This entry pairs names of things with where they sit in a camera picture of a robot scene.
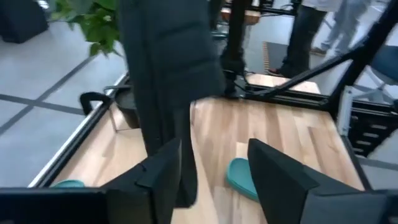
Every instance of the wooden platform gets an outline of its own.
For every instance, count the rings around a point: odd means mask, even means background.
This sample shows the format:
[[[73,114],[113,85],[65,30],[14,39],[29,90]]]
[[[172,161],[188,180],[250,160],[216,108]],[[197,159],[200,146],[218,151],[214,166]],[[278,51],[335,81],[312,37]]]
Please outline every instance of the wooden platform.
[[[283,78],[252,75],[253,84],[273,86]],[[315,83],[296,90],[318,92]],[[119,129],[127,128],[115,108]],[[224,181],[231,159],[246,157],[249,138],[284,153],[357,189],[355,168],[328,113],[256,101],[207,98],[191,106],[192,144],[198,170],[198,198],[190,209],[176,209],[173,224],[266,223],[258,203],[233,191]],[[101,186],[146,157],[140,129],[115,133],[105,114],[57,181],[79,179]]]
[[[266,75],[248,79],[266,86],[286,81]],[[319,92],[310,82],[294,89]],[[327,112],[209,98],[192,107],[191,122],[220,223],[266,223],[259,204],[232,190],[225,181],[228,163],[235,157],[247,158],[250,138],[258,138],[330,177],[363,189]]]

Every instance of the green plant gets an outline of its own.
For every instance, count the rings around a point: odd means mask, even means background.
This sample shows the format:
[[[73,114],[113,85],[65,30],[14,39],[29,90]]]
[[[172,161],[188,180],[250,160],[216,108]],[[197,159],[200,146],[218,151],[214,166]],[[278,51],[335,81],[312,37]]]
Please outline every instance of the green plant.
[[[57,0],[57,9],[52,19],[63,19],[71,29],[78,24],[87,42],[90,42],[90,56],[115,53],[119,41],[116,20],[117,0]]]

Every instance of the black bag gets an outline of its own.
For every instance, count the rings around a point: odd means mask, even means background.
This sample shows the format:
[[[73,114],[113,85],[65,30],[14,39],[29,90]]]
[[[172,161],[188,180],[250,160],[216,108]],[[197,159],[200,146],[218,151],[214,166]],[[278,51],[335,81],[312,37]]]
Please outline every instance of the black bag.
[[[23,43],[47,30],[43,9],[34,0],[0,0],[0,35],[5,42]]]

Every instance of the teal object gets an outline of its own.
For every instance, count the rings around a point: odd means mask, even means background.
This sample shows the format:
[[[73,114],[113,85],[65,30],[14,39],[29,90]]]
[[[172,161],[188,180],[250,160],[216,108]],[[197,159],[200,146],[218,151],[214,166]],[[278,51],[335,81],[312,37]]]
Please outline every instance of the teal object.
[[[85,187],[85,183],[83,183],[80,180],[63,180],[63,181],[60,181],[60,182],[54,184],[51,187],[57,187],[57,188],[61,188],[61,187]]]
[[[226,181],[237,192],[252,200],[259,201],[247,159],[235,158],[229,163],[226,171]]]

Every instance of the silver metal bar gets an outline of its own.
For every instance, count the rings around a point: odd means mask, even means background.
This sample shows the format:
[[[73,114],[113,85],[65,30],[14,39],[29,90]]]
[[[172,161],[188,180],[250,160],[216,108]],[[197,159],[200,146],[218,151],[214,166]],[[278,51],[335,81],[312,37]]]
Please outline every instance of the silver metal bar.
[[[352,107],[353,107],[353,87],[346,86],[343,94],[341,95],[338,116],[337,116],[337,131],[342,136],[348,136]]]

